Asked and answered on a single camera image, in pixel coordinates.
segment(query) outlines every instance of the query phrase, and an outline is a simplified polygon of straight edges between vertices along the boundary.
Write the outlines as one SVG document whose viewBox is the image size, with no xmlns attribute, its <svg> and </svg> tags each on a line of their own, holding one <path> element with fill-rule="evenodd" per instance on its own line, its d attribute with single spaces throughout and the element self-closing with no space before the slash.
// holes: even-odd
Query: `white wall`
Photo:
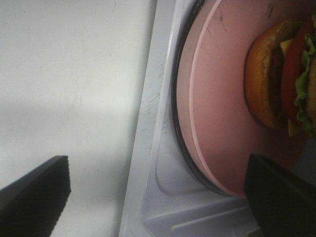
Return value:
<svg viewBox="0 0 316 237">
<path fill-rule="evenodd" d="M 0 188 L 68 155 L 53 237 L 118 236 L 155 7 L 0 1 Z"/>
</svg>

